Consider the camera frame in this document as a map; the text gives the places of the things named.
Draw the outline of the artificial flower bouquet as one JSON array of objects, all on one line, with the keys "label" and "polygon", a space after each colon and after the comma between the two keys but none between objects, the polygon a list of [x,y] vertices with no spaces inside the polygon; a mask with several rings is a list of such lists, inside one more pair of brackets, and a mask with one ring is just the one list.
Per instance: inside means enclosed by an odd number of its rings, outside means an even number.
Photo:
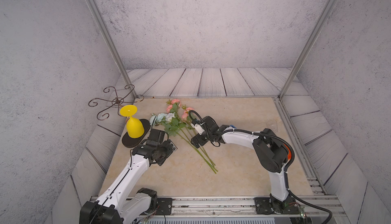
[{"label": "artificial flower bouquet", "polygon": [[186,105],[181,105],[179,99],[173,99],[167,101],[167,108],[165,113],[160,114],[151,114],[150,125],[151,126],[160,126],[164,127],[165,134],[168,137],[178,136],[185,140],[190,147],[192,147],[206,162],[206,164],[211,168],[211,170],[217,174],[218,170],[216,164],[209,157],[203,146],[197,148],[191,143],[193,136],[196,136],[198,133],[191,126],[189,111],[192,110],[191,107]]}]

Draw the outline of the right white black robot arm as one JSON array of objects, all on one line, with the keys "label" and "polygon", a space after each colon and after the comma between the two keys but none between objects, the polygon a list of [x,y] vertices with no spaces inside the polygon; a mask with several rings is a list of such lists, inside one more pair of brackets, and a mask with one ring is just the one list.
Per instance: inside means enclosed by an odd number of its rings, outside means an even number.
[{"label": "right white black robot arm", "polygon": [[253,132],[230,125],[218,126],[210,116],[190,120],[191,127],[196,131],[190,143],[197,149],[207,142],[216,147],[234,144],[254,149],[261,166],[269,172],[271,201],[287,203],[291,197],[287,170],[294,161],[294,152],[284,139],[268,128]]}]

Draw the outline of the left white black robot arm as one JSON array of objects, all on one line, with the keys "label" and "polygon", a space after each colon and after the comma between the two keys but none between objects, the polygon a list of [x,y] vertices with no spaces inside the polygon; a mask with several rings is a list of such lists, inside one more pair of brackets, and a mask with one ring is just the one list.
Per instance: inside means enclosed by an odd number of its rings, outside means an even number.
[{"label": "left white black robot arm", "polygon": [[149,136],[131,151],[125,168],[111,186],[97,198],[87,201],[80,210],[80,224],[131,224],[139,216],[158,213],[157,191],[141,188],[127,201],[142,175],[151,165],[163,165],[177,150],[168,133],[151,129]]}]

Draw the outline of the yellow plastic goblet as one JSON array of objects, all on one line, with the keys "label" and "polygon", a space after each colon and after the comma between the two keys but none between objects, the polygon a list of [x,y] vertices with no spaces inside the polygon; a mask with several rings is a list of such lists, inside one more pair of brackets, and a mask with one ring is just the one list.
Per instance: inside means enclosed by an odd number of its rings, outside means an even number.
[{"label": "yellow plastic goblet", "polygon": [[135,105],[126,105],[120,109],[120,115],[128,118],[126,129],[131,138],[139,138],[145,132],[142,122],[133,117],[136,113],[137,107]]}]

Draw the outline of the black oval tray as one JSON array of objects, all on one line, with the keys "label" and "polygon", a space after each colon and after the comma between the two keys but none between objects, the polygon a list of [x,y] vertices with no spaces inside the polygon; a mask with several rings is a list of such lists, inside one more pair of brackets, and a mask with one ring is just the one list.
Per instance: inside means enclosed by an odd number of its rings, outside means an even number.
[{"label": "black oval tray", "polygon": [[125,134],[122,136],[121,142],[126,148],[134,148],[140,144],[143,138],[146,136],[147,132],[150,130],[151,126],[149,120],[141,119],[141,123],[144,128],[144,133],[140,137],[132,138],[129,136],[128,132],[125,132]]}]

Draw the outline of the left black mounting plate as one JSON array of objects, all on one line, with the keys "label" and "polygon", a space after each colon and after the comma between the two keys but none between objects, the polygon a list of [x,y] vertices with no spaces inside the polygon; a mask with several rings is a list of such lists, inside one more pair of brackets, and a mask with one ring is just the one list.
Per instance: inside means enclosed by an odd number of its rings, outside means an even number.
[{"label": "left black mounting plate", "polygon": [[147,211],[144,212],[146,215],[171,215],[173,207],[172,198],[152,198],[151,203]]}]

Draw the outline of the black mounting plate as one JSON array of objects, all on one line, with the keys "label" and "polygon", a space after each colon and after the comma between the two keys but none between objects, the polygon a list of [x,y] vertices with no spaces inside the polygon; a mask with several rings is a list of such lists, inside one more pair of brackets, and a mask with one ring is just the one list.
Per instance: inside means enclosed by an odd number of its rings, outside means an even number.
[{"label": "black mounting plate", "polygon": [[151,203],[147,211],[144,212],[146,215],[171,215],[173,207],[172,198],[152,198]]},{"label": "black mounting plate", "polygon": [[257,214],[301,214],[301,210],[296,202],[296,199],[290,195],[284,201],[280,201],[274,197],[257,197],[254,198],[254,202]]}]

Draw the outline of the wrought iron scroll stand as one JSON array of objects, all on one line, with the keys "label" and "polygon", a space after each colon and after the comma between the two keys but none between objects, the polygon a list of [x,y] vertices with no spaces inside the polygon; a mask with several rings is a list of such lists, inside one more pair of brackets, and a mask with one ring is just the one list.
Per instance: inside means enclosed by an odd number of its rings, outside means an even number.
[{"label": "wrought iron scroll stand", "polygon": [[89,101],[88,106],[97,107],[100,102],[106,102],[106,107],[98,112],[96,118],[99,121],[107,120],[110,117],[110,109],[116,109],[118,116],[121,116],[120,110],[126,105],[139,103],[144,100],[144,95],[133,94],[135,85],[125,85],[124,89],[117,90],[114,86],[104,88],[103,92],[110,94],[109,99],[93,98]]}]

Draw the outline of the orange plastic bowl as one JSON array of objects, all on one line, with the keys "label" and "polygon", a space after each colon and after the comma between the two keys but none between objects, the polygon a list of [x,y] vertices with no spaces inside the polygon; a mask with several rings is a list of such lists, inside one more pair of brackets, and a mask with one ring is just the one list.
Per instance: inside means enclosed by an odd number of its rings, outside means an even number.
[{"label": "orange plastic bowl", "polygon": [[292,157],[292,153],[291,153],[291,150],[290,148],[287,146],[287,145],[284,145],[285,149],[287,150],[288,154],[287,154],[287,162],[289,162],[291,160],[291,157]]}]

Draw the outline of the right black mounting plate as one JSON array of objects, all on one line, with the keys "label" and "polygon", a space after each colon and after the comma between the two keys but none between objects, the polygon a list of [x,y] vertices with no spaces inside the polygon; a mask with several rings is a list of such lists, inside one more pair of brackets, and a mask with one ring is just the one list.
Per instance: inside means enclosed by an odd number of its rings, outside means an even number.
[{"label": "right black mounting plate", "polygon": [[257,214],[301,214],[301,210],[296,202],[296,199],[290,195],[284,201],[280,201],[274,197],[257,197],[254,198],[254,202]]}]

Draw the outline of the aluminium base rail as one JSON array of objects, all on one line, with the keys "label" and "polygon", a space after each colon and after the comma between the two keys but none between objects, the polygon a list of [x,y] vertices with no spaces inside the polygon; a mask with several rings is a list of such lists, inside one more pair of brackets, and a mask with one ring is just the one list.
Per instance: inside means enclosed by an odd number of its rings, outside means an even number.
[{"label": "aluminium base rail", "polygon": [[349,224],[333,195],[303,196],[301,214],[257,214],[255,197],[171,197],[171,215],[141,215],[131,224]]}]

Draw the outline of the left aluminium frame post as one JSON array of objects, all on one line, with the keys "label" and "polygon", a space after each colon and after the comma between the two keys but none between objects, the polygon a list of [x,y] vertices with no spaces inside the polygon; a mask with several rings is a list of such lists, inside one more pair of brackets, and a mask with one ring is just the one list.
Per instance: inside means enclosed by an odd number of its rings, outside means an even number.
[{"label": "left aluminium frame post", "polygon": [[115,47],[113,39],[112,39],[112,37],[111,37],[111,35],[109,33],[109,30],[108,30],[108,28],[107,28],[107,26],[105,24],[105,21],[104,21],[102,15],[101,15],[101,12],[100,12],[100,10],[98,8],[98,5],[97,5],[96,1],[95,0],[85,0],[85,1],[86,1],[87,5],[88,5],[88,7],[89,7],[89,9],[90,9],[90,11],[92,13],[93,18],[95,19],[95,22],[98,25],[100,33],[101,33],[101,35],[102,35],[106,45],[109,48],[109,51],[110,51],[110,53],[111,53],[111,55],[113,57],[113,60],[114,60],[114,62],[116,64],[117,68],[119,69],[119,72],[120,72],[120,74],[121,74],[125,84],[131,86],[132,82],[131,82],[131,80],[130,80],[130,78],[128,76],[128,73],[127,73],[127,71],[126,71],[126,69],[124,67],[124,64],[123,64],[123,62],[122,62],[122,60],[120,58],[120,55],[119,55],[119,53],[117,51],[117,48]]}]

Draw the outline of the aluminium frame post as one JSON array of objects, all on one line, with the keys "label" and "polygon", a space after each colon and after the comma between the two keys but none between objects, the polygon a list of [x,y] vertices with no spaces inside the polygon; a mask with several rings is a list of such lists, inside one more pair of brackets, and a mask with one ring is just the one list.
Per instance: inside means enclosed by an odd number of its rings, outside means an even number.
[{"label": "aluminium frame post", "polygon": [[107,26],[105,24],[105,21],[104,21],[102,15],[101,15],[101,12],[100,12],[100,10],[98,8],[98,5],[97,5],[96,1],[95,0],[85,0],[85,1],[86,1],[87,5],[88,5],[88,7],[89,7],[89,9],[90,9],[90,11],[92,13],[93,18],[95,19],[95,22],[98,25],[100,33],[101,33],[101,35],[102,35],[106,45],[109,48],[109,51],[110,51],[110,53],[111,53],[111,55],[113,57],[113,60],[114,60],[114,62],[116,64],[117,68],[119,69],[119,72],[120,72],[120,74],[121,74],[125,84],[131,86],[132,82],[131,82],[131,80],[130,80],[130,78],[128,76],[128,73],[127,73],[127,71],[126,71],[126,69],[124,67],[124,64],[123,64],[123,62],[122,62],[122,60],[120,58],[120,55],[119,55],[119,53],[117,51],[117,48],[115,47],[113,39],[112,39],[112,37],[111,37],[111,35],[109,33],[109,30],[108,30],[108,28],[107,28]]},{"label": "aluminium frame post", "polygon": [[287,80],[281,89],[278,98],[279,100],[283,100],[284,96],[287,95],[294,78],[299,73],[301,67],[303,66],[307,56],[309,55],[312,47],[314,46],[318,36],[320,35],[322,28],[324,27],[326,21],[328,20],[329,16],[331,15],[333,8],[337,4],[338,0],[327,0],[305,45],[303,46],[303,49],[301,50],[298,58],[296,59],[288,77]]}]

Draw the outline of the right aluminium frame post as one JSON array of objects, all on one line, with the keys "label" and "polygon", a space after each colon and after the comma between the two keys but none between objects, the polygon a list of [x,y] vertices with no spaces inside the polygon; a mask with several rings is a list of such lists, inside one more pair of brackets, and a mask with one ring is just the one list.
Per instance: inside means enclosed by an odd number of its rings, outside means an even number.
[{"label": "right aluminium frame post", "polygon": [[303,46],[303,49],[301,50],[298,58],[296,59],[288,77],[287,80],[281,89],[278,98],[279,100],[283,100],[284,96],[287,95],[294,78],[299,73],[301,67],[303,66],[307,56],[309,55],[312,47],[314,46],[318,36],[320,35],[322,28],[324,27],[326,21],[328,20],[329,16],[331,15],[333,8],[337,4],[338,0],[327,0],[305,45]]}]

